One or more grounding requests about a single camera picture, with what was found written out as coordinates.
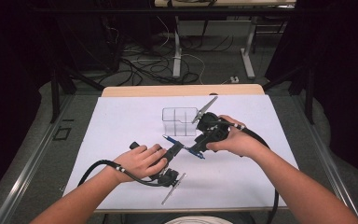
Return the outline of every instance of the white paper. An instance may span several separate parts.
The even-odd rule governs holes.
[[[213,96],[99,98],[64,194],[76,188],[94,162],[113,160],[129,150],[133,141],[148,147],[156,143],[171,147],[172,143],[162,137],[161,113],[164,107],[201,109],[212,99]],[[215,115],[230,115],[244,122],[268,143],[271,150],[297,168],[267,95],[219,95],[208,111]],[[191,147],[195,144],[195,137],[175,138]],[[180,175],[186,173],[186,177],[165,204],[161,202],[171,188],[130,182],[113,190],[98,209],[230,209],[273,205],[274,188],[255,162],[226,151],[206,151],[203,154],[205,160],[181,150],[170,162],[170,168]],[[89,178],[102,168],[103,165],[97,167]],[[280,206],[286,206],[282,199]]]

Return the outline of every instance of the black curtain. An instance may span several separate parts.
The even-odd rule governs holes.
[[[329,7],[330,11],[322,16],[290,19],[266,78],[275,80],[311,54],[317,55],[314,97],[330,122],[330,148],[358,168],[358,1],[298,0],[296,7]],[[336,13],[334,25],[328,22],[332,13]],[[325,40],[324,46],[318,46],[319,38]],[[298,73],[290,80],[304,86],[306,74]]]
[[[48,69],[16,1],[0,1],[0,179],[34,121]]]

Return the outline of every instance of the person's left hand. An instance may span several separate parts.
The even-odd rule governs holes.
[[[158,173],[165,167],[167,164],[167,159],[165,158],[153,166],[150,165],[161,158],[166,152],[167,149],[161,148],[158,144],[153,145],[151,148],[139,146],[121,154],[114,159],[114,162],[120,164],[124,169],[142,179]],[[115,172],[115,176],[120,183],[133,180],[119,171]]]

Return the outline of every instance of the black cable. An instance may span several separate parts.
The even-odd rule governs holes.
[[[86,171],[85,174],[83,174],[82,178],[80,179],[79,183],[78,183],[78,187],[80,185],[82,185],[87,177],[89,177],[89,175],[91,174],[91,172],[99,165],[108,165],[108,166],[111,166],[113,167],[115,170],[118,170],[124,174],[126,174],[127,176],[131,177],[133,180],[135,180],[136,182],[138,183],[141,183],[143,185],[147,185],[147,186],[150,186],[150,187],[163,187],[163,186],[167,186],[167,185],[170,185],[175,179],[170,179],[168,181],[165,181],[163,183],[150,183],[150,181],[144,181],[138,177],[136,177],[135,175],[133,175],[132,173],[130,173],[129,171],[127,171],[126,169],[124,169],[120,164],[117,164],[113,161],[108,161],[108,160],[100,160],[100,161],[96,161],[94,164],[91,165],[91,167]]]
[[[211,7],[214,5],[214,3],[216,2],[216,0],[212,0],[207,7]],[[204,21],[204,24],[203,24],[203,27],[202,27],[202,34],[201,34],[201,41],[200,41],[200,44],[197,46],[197,48],[201,47],[202,44],[203,44],[203,37],[205,36],[205,32],[206,32],[206,28],[208,27],[208,23],[209,23],[209,20],[205,20]]]
[[[131,49],[131,48],[133,48],[133,47],[138,47],[139,50],[140,50],[139,53],[141,53],[141,54],[143,54],[143,55],[148,55],[148,56],[161,56],[159,52],[154,51],[153,49],[146,49],[146,48],[144,48],[141,43],[137,42],[137,41],[136,41],[135,39],[133,39],[131,36],[126,35],[126,34],[122,34],[122,35],[126,36],[127,39],[129,39],[129,40],[132,41],[132,45],[129,46],[129,47],[126,47],[123,51],[126,51],[126,50],[128,50],[128,49]]]
[[[133,68],[135,70],[135,73],[142,74],[152,80],[155,80],[155,81],[158,81],[158,82],[164,83],[164,84],[184,85],[187,83],[195,82],[199,79],[198,74],[191,73],[189,71],[189,66],[186,63],[186,61],[182,61],[182,62],[184,62],[184,65],[187,67],[187,72],[182,76],[182,78],[161,77],[161,76],[158,76],[152,72],[146,71],[141,67],[135,66],[132,62],[130,62],[127,59],[121,59],[121,61],[123,63],[125,63],[126,65],[130,66],[131,68]]]
[[[213,47],[212,49],[197,49],[199,48],[200,46],[196,46],[196,47],[191,47],[193,45],[193,43],[190,41],[190,40],[187,40],[190,42],[190,47],[187,47],[185,45],[182,44],[183,40],[180,40],[181,41],[181,47],[186,50],[186,51],[190,51],[190,52],[221,52],[221,51],[225,51],[229,48],[231,48],[232,46],[232,43],[234,42],[234,36],[231,37],[231,41],[230,43],[228,44],[228,46],[225,48],[225,49],[217,49],[219,48],[221,45],[223,45],[223,43],[226,42],[226,40],[228,40],[229,38],[229,35],[226,36],[218,45],[216,45],[215,47]]]
[[[127,82],[128,80],[130,80],[130,78],[132,77],[132,71],[131,71],[131,70],[121,70],[121,71],[118,71],[118,72],[116,72],[116,73],[114,73],[114,74],[111,74],[111,75],[109,75],[109,76],[105,76],[105,77],[101,78],[101,79],[98,81],[98,83],[101,84],[101,82],[103,82],[103,81],[104,81],[105,79],[107,79],[108,77],[111,77],[111,76],[113,76],[113,75],[117,75],[117,74],[120,74],[120,73],[124,73],[124,72],[131,72],[131,74],[130,74],[130,76],[129,76],[125,81],[123,81],[123,82],[121,82],[121,83],[115,85],[115,86],[121,86],[121,85],[123,85],[125,82]]]
[[[257,133],[253,132],[252,130],[246,128],[244,125],[240,125],[240,124],[237,124],[237,123],[231,123],[231,122],[227,122],[227,121],[210,121],[208,123],[211,123],[211,124],[223,124],[223,125],[228,125],[228,126],[235,127],[238,130],[242,131],[243,133],[246,133],[246,134],[250,135],[255,140],[257,140],[258,142],[263,144],[265,147],[269,148],[269,145],[267,144],[267,142],[262,137],[260,137],[260,135],[258,135]],[[276,214],[276,212],[278,210],[278,203],[279,203],[279,192],[275,189],[274,205],[272,206],[272,210],[269,212],[267,224],[270,224],[272,222],[272,219],[275,217],[275,214]]]
[[[142,68],[147,67],[147,66],[153,66],[153,65],[156,65],[156,64],[162,63],[162,62],[165,62],[167,64],[166,65],[167,67],[170,64],[169,59],[164,56],[159,56],[159,59],[156,59],[156,60],[146,59],[145,61],[149,62],[149,63],[143,63],[142,59],[141,59],[142,56],[143,55],[139,55],[138,58],[135,60],[138,64],[143,66]]]
[[[146,76],[149,77],[152,80],[156,80],[158,82],[161,83],[170,83],[170,84],[181,84],[181,83],[189,83],[189,82],[194,82],[198,79],[198,77],[194,78],[194,80],[180,80],[180,79],[169,79],[167,77],[161,77],[157,74],[155,74],[155,72],[162,72],[165,70],[169,70],[170,72],[172,72],[172,70],[169,68],[169,59],[167,59],[164,55],[161,54],[154,54],[154,55],[150,55],[150,53],[145,53],[144,51],[141,51],[139,53],[137,53],[139,56],[137,58],[137,63],[140,64],[141,66],[136,66],[134,63],[132,63],[131,61],[129,61],[128,59],[125,58],[121,58],[121,62],[126,64],[127,66],[130,67],[131,71],[131,76],[132,77],[132,85],[140,85],[143,78],[142,76]],[[151,62],[151,63],[142,63],[142,60],[140,60],[140,58],[143,55],[148,55],[148,56],[158,56],[160,58],[159,61],[156,62]],[[146,67],[151,67],[150,71],[146,71],[145,68]],[[139,77],[141,80],[138,81],[138,83],[134,84],[134,80],[135,80],[135,76]]]

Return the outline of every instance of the finger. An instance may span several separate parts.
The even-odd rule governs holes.
[[[154,162],[156,162],[158,159],[160,159],[164,154],[167,152],[167,149],[163,148],[151,155],[149,155],[147,158],[144,159],[144,162],[147,166],[150,166]]]
[[[229,115],[219,115],[219,118],[225,119],[228,122],[235,122],[236,120],[230,117]]]
[[[161,146],[158,144],[153,145],[151,148],[149,148],[148,150],[145,150],[142,152],[141,154],[141,159],[145,159],[147,157],[149,157],[150,155],[153,155],[154,153],[156,153],[159,149],[161,149]]]
[[[145,145],[141,145],[131,150],[131,152],[134,154],[141,154],[145,150],[147,150],[147,147]]]
[[[226,147],[226,141],[220,141],[220,142],[210,142],[206,144],[206,147],[212,151],[219,151],[219,150],[225,150]]]
[[[167,165],[168,161],[166,158],[162,158],[156,165],[152,165],[147,167],[146,173],[147,175],[155,175],[160,170],[164,169],[164,167]]]

